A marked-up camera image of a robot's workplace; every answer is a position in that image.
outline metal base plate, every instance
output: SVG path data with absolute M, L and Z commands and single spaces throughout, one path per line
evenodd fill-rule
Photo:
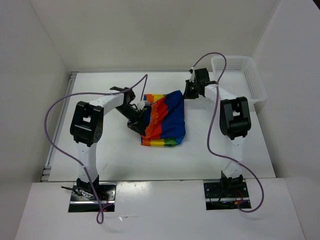
M 99 196 L 102 205 L 112 204 L 107 206 L 105 212 L 115 211 L 115 199 L 116 199 L 116 182 L 100 182 L 101 195 Z M 88 199 L 84 196 L 78 196 L 75 193 L 71 193 L 69 213 L 85 213 L 85 212 L 98 212 L 99 205 L 96 200 Z
M 207 210 L 221 209 L 237 209 L 236 201 L 247 200 L 243 202 L 241 209 L 250 209 L 250 198 L 247 189 L 247 184 L 244 181 L 241 189 L 238 191 L 222 192 L 219 180 L 203 181 L 205 205 Z

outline red wire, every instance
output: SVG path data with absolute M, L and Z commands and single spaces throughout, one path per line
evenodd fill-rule
M 240 201 L 242 201 L 244 199 L 244 195 L 242 194 L 242 192 L 240 190 L 238 190 L 238 193 L 240 193 L 240 195 L 241 195 L 241 200 Z

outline plastic basket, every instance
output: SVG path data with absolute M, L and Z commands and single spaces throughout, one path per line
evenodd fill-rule
M 225 56 L 226 69 L 219 86 L 237 97 L 246 97 L 256 103 L 267 98 L 266 90 L 254 60 L 249 56 Z M 218 80 L 225 66 L 221 56 L 211 59 L 213 77 Z

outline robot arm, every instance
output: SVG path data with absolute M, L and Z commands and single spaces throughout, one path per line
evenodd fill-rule
M 190 80 L 186 80 L 184 91 L 185 99 L 196 99 L 202 95 L 213 102 L 217 99 L 217 85 L 210 81 L 206 68 L 195 70 Z M 236 97 L 219 87 L 220 98 L 220 130 L 228 136 L 227 156 L 241 162 L 245 137 L 251 128 L 251 119 L 248 100 L 245 97 Z M 221 171 L 221 179 L 225 188 L 237 188 L 242 184 L 242 168 L 239 164 L 229 161 Z
M 96 167 L 97 142 L 103 133 L 104 116 L 112 109 L 117 109 L 128 121 L 128 128 L 145 135 L 145 126 L 142 121 L 143 111 L 133 108 L 130 104 L 135 99 L 132 90 L 119 93 L 127 88 L 112 87 L 111 95 L 102 96 L 90 102 L 77 103 L 71 122 L 70 133 L 76 142 L 79 160 L 85 165 L 94 188 L 99 189 L 99 174 Z M 82 166 L 76 180 L 77 190 L 86 196 L 91 196 L 93 190 Z

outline rainbow cloth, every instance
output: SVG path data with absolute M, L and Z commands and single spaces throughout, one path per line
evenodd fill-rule
M 174 147 L 182 143 L 186 135 L 185 101 L 181 91 L 169 94 L 145 94 L 151 106 L 144 108 L 143 122 L 146 126 L 141 145 Z

